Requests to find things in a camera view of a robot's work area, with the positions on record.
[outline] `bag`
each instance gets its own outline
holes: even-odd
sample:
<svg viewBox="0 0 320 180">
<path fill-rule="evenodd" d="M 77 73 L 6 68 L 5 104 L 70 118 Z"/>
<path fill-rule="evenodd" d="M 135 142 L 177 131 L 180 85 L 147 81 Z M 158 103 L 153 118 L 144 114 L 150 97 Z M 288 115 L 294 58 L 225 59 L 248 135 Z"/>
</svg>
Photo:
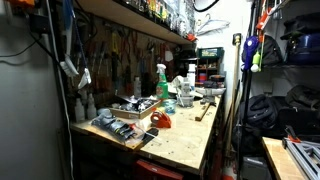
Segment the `bag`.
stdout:
<svg viewBox="0 0 320 180">
<path fill-rule="evenodd" d="M 275 39 L 269 35 L 265 35 L 264 37 L 264 45 L 262 51 L 262 43 L 259 44 L 257 51 L 260 53 L 263 52 L 262 55 L 262 65 L 274 65 L 283 62 L 283 57 L 281 54 L 280 47 Z M 242 62 L 246 60 L 246 51 L 242 52 Z"/>
<path fill-rule="evenodd" d="M 245 104 L 240 104 L 240 118 L 244 119 Z M 270 97 L 264 94 L 253 96 L 248 102 L 247 122 L 250 126 L 259 129 L 271 129 L 277 119 L 277 106 Z"/>
<path fill-rule="evenodd" d="M 320 33 L 302 35 L 287 43 L 287 62 L 290 64 L 320 64 Z"/>
<path fill-rule="evenodd" d="M 302 34 L 311 34 L 320 32 L 320 12 L 297 16 L 284 22 L 286 27 L 281 40 L 288 40 L 293 37 L 299 37 Z"/>
<path fill-rule="evenodd" d="M 292 107 L 319 110 L 320 91 L 297 85 L 287 93 L 286 102 Z"/>
<path fill-rule="evenodd" d="M 277 124 L 273 128 L 273 134 L 277 137 L 287 136 L 286 125 L 292 126 L 296 135 L 318 135 L 320 134 L 320 117 L 318 111 L 310 108 L 291 107 L 285 97 L 272 97 L 280 104 Z"/>
</svg>

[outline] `spool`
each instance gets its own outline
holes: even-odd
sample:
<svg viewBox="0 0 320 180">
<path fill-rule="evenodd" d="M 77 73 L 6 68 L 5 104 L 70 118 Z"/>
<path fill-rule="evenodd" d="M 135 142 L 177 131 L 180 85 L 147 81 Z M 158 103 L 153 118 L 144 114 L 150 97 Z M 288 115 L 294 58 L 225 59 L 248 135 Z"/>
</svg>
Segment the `spool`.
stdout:
<svg viewBox="0 0 320 180">
<path fill-rule="evenodd" d="M 207 75 L 206 73 L 200 73 L 199 74 L 199 82 L 204 82 L 207 80 Z"/>
</svg>

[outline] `cable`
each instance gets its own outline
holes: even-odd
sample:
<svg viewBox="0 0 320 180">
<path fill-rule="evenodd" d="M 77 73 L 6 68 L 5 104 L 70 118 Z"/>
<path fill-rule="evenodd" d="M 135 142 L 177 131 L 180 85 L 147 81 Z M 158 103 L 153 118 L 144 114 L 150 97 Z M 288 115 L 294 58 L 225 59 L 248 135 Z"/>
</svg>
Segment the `cable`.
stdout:
<svg viewBox="0 0 320 180">
<path fill-rule="evenodd" d="M 215 4 L 217 4 L 217 2 L 219 2 L 219 0 L 215 0 L 212 2 L 212 4 L 210 4 L 208 7 L 204 8 L 204 9 L 197 9 L 196 7 L 196 3 L 195 1 L 193 2 L 193 9 L 197 12 L 205 12 L 207 10 L 209 10 L 210 8 L 212 8 Z"/>
<path fill-rule="evenodd" d="M 48 17 L 49 17 L 49 25 L 50 25 L 50 31 L 52 34 L 52 42 L 53 42 L 53 50 L 54 54 L 56 57 L 58 57 L 57 53 L 57 48 L 56 48 L 56 42 L 55 42 L 55 36 L 54 36 L 54 30 L 53 30 L 53 25 L 52 25 L 52 17 L 51 17 L 51 8 L 49 4 L 49 0 L 46 0 L 47 3 L 47 9 L 48 9 Z M 73 176 L 73 147 L 72 147 L 72 137 L 71 137 L 71 131 L 70 131 L 70 119 L 68 115 L 68 109 L 67 109 L 67 102 L 66 102 L 66 97 L 63 89 L 63 83 L 61 79 L 61 71 L 58 69 L 58 75 L 59 75 L 59 82 L 60 82 L 60 87 L 61 87 L 61 93 L 62 93 L 62 101 L 63 101 L 63 106 L 64 106 L 64 112 L 65 112 L 65 117 L 67 119 L 67 128 L 68 128 L 68 135 L 69 135 L 69 148 L 70 148 L 70 175 L 71 179 L 74 180 Z"/>
<path fill-rule="evenodd" d="M 37 43 L 37 41 L 39 41 L 42 37 L 40 36 L 37 40 L 34 40 L 33 43 L 31 43 L 29 46 L 27 46 L 24 50 L 22 50 L 21 52 L 19 53 L 16 53 L 16 54 L 12 54 L 12 55 L 5 55 L 5 56 L 0 56 L 1 58 L 2 57 L 14 57 L 14 56 L 18 56 L 24 52 L 26 52 L 26 50 L 28 50 L 29 48 L 31 48 L 35 43 Z"/>
</svg>

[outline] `wooden workbench top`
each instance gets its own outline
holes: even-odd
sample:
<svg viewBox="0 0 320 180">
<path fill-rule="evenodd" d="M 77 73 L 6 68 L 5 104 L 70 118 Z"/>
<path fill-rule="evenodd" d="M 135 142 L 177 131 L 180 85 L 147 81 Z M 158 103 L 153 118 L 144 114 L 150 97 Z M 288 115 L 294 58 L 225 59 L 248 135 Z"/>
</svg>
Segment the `wooden workbench top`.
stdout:
<svg viewBox="0 0 320 180">
<path fill-rule="evenodd" d="M 196 115 L 203 109 L 203 105 L 200 105 L 199 101 L 194 101 L 193 108 L 181 108 L 177 106 L 176 113 L 170 116 L 172 127 L 169 129 L 159 129 L 157 138 L 147 143 L 138 153 L 177 169 L 199 174 L 205 149 L 211 137 L 212 126 L 220 104 L 220 97 L 216 97 L 215 101 L 216 107 L 210 106 L 201 121 L 195 121 Z M 145 129 L 150 127 L 150 116 L 140 120 L 140 126 L 144 126 L 143 128 Z M 99 138 L 108 140 L 115 145 L 125 146 L 107 132 L 91 126 L 90 121 L 72 124 L 71 128 L 81 133 L 95 134 Z M 126 148 L 129 149 L 135 149 L 136 146 L 138 145 L 126 144 Z"/>
<path fill-rule="evenodd" d="M 262 142 L 277 179 L 305 179 L 289 152 L 282 147 L 281 140 L 264 137 Z"/>
</svg>

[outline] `white bottle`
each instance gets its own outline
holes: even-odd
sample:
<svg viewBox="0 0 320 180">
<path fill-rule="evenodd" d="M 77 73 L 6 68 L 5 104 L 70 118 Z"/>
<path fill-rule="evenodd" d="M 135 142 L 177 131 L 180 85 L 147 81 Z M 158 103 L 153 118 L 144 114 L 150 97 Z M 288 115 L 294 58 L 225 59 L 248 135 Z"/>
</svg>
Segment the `white bottle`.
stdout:
<svg viewBox="0 0 320 180">
<path fill-rule="evenodd" d="M 181 82 L 181 96 L 188 97 L 190 96 L 190 82 L 188 78 L 184 78 L 183 82 Z"/>
<path fill-rule="evenodd" d="M 90 120 L 97 117 L 97 109 L 94 105 L 94 99 L 91 93 L 89 94 L 89 99 L 88 99 L 87 116 L 88 116 L 88 119 Z"/>
<path fill-rule="evenodd" d="M 189 70 L 187 73 L 187 78 L 190 83 L 191 91 L 194 91 L 195 81 L 196 81 L 196 65 L 195 64 L 189 64 Z"/>
<path fill-rule="evenodd" d="M 133 84 L 133 95 L 136 98 L 141 97 L 141 81 L 139 77 L 135 77 Z"/>
<path fill-rule="evenodd" d="M 81 104 L 80 98 L 76 100 L 76 106 L 74 107 L 74 112 L 76 115 L 76 122 L 85 120 L 84 107 Z"/>
</svg>

